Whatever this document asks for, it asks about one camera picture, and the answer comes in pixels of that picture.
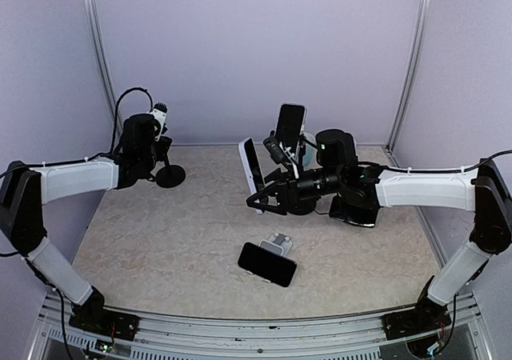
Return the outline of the aluminium frame post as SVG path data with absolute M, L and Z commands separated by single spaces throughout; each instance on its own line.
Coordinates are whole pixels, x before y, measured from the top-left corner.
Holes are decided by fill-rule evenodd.
M 390 136 L 386 143 L 386 149 L 392 155 L 397 146 L 400 134 L 406 121 L 406 114 L 410 105 L 410 98 L 413 92 L 416 75 L 421 58 L 422 46 L 424 43 L 431 0 L 419 0 L 416 22 L 414 25 L 413 39 L 406 66 L 406 74 L 402 84 L 398 109 L 391 127 Z
M 100 83 L 102 85 L 103 93 L 106 98 L 107 108 L 113 123 L 112 138 L 110 142 L 110 148 L 113 149 L 115 147 L 116 141 L 121 137 L 122 122 L 119 115 L 116 114 L 116 96 L 111 81 L 105 48 L 102 41 L 102 31 L 96 1 L 83 0 L 83 2 L 93 43 L 94 58 L 99 72 Z

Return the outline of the tall black phone stand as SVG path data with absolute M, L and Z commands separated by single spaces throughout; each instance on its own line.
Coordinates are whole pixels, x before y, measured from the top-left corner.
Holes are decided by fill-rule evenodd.
M 310 163 L 306 160 L 307 149 L 313 145 L 302 132 L 302 126 L 277 125 L 263 144 L 272 161 L 286 169 L 271 171 L 265 176 L 264 183 L 284 185 L 287 213 L 306 215 L 313 212 L 318 198 L 300 198 L 298 194 L 298 180 Z

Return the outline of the phone on tall stand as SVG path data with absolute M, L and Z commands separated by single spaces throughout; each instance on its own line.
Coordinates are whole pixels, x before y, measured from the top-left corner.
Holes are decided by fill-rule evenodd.
M 275 129 L 277 141 L 284 146 L 296 147 L 305 116 L 306 108 L 303 105 L 283 103 Z

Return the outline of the light blue cup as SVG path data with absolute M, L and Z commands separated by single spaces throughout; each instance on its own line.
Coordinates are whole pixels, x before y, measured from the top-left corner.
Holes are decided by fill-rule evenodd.
M 306 169 L 308 168 L 311 163 L 313 162 L 315 153 L 316 153 L 316 142 L 315 138 L 312 134 L 309 133 L 303 133 L 303 157 L 302 157 L 302 164 L 303 167 Z

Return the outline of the right aluminium frame post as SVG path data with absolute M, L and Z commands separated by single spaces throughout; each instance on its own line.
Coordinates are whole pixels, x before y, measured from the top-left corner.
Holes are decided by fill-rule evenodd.
M 386 143 L 386 149 L 392 155 L 397 146 L 400 134 L 406 121 L 406 114 L 410 105 L 410 98 L 413 92 L 416 75 L 421 58 L 422 46 L 424 43 L 431 0 L 419 0 L 416 22 L 414 25 L 413 39 L 406 66 L 406 74 L 402 84 L 398 109 L 391 127 L 390 136 Z

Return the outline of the front aluminium rail base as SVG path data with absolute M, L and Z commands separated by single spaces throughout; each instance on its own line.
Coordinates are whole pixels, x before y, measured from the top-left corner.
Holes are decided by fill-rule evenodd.
M 412 359 L 412 349 L 438 341 L 434 359 L 492 359 L 472 294 L 448 308 L 455 325 L 390 339 L 386 310 L 323 318 L 237 320 L 191 318 L 136 310 L 133 340 L 108 338 L 63 325 L 68 302 L 46 296 L 26 359 Z

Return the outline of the left aluminium frame post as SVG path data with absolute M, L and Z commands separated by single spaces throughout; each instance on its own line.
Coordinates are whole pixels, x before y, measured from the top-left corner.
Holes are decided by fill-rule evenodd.
M 113 123 L 112 138 L 110 142 L 110 148 L 113 149 L 115 147 L 116 141 L 121 137 L 122 122 L 119 115 L 116 114 L 116 96 L 111 81 L 105 48 L 102 41 L 102 31 L 96 1 L 83 0 L 83 2 L 93 43 L 94 58 L 99 72 L 100 83 L 102 85 L 103 93 L 106 98 L 107 108 Z

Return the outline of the blue phone on grey stand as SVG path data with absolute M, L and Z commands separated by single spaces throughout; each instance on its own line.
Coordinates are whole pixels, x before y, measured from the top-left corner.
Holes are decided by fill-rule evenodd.
M 274 254 L 251 242 L 243 245 L 238 266 L 281 287 L 288 287 L 291 284 L 298 268 L 295 261 Z

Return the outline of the grey folding phone stand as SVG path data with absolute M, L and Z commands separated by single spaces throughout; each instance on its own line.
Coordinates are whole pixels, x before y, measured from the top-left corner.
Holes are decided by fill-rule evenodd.
M 273 233 L 268 239 L 261 240 L 258 246 L 278 256 L 287 257 L 293 246 L 293 241 L 287 235 Z

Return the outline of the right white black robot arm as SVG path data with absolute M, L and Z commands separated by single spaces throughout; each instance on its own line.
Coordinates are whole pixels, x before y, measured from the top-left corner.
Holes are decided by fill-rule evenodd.
M 304 170 L 275 136 L 264 146 L 285 171 L 276 170 L 271 183 L 252 194 L 254 209 L 286 215 L 312 212 L 323 195 L 331 194 L 339 208 L 332 216 L 357 226 L 372 227 L 384 207 L 445 207 L 474 213 L 470 236 L 426 287 L 423 302 L 409 314 L 410 325 L 425 331 L 439 320 L 439 306 L 477 277 L 490 258 L 511 244 L 511 194 L 492 158 L 474 166 L 447 170 L 415 170 L 384 166 L 358 159 L 351 134 L 338 129 L 316 137 L 319 167 Z

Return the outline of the black round-base phone stand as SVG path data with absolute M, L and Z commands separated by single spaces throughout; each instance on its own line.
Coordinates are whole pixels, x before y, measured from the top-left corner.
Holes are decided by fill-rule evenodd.
M 157 154 L 157 160 L 164 163 L 164 167 L 156 174 L 156 183 L 158 186 L 162 188 L 174 188 L 185 181 L 185 170 L 179 165 L 171 165 L 167 153 Z

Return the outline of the black phone lying flat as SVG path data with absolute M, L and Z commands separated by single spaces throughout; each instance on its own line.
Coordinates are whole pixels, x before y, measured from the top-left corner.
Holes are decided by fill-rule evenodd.
M 352 226 L 365 228 L 375 227 L 379 208 L 364 209 L 349 205 L 339 196 L 334 196 L 329 210 L 329 217 Z

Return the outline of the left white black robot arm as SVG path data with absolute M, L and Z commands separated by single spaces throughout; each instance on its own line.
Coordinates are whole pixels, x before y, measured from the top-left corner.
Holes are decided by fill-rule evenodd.
M 159 103 L 150 112 L 125 120 L 121 140 L 108 155 L 35 165 L 16 161 L 1 176 L 1 231 L 44 279 L 82 307 L 79 315 L 94 331 L 111 325 L 111 312 L 93 300 L 99 292 L 48 239 L 42 208 L 78 194 L 129 188 L 139 180 L 171 187 L 172 141 L 165 132 L 166 106 Z

